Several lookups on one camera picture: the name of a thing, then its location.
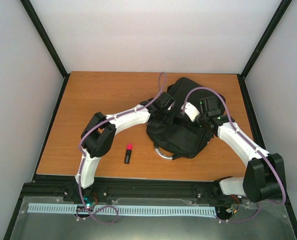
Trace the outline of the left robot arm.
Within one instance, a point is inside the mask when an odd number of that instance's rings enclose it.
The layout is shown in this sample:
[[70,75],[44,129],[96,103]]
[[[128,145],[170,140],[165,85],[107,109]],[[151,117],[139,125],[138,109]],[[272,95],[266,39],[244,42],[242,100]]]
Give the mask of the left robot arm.
[[81,135],[81,162],[75,175],[78,183],[75,196],[84,202],[92,197],[93,189],[90,186],[94,183],[96,169],[101,158],[110,151],[115,135],[136,125],[163,120],[169,113],[168,108],[158,109],[154,105],[140,104],[115,114],[96,113]]

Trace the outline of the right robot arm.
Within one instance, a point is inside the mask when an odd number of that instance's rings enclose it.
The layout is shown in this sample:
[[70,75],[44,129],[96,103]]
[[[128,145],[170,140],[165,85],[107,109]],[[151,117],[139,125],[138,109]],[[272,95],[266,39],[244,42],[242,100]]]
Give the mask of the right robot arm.
[[218,182],[223,195],[246,197],[253,203],[266,200],[285,204],[284,163],[279,154],[271,154],[256,144],[229,115],[195,114],[189,119],[224,141],[246,166],[244,177],[227,177]]

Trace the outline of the black student bag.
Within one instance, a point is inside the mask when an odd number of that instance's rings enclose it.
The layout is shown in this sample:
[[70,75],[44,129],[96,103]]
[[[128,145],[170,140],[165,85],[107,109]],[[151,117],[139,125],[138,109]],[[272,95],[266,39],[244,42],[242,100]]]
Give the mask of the black student bag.
[[195,107],[199,107],[200,99],[216,97],[221,115],[223,115],[226,99],[221,94],[214,94],[204,89],[202,85],[187,77],[179,78],[174,84],[169,85],[165,92],[174,98],[173,124],[148,122],[146,133],[160,157],[168,160],[192,159],[208,145],[214,134],[192,122],[187,115],[182,114],[183,104],[189,102]]

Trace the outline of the pink highlighter marker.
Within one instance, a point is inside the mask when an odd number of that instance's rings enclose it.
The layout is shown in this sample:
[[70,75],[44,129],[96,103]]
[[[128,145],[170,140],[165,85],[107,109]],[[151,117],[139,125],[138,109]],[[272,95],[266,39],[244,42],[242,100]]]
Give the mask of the pink highlighter marker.
[[133,145],[128,144],[125,150],[124,164],[129,164],[132,155]]

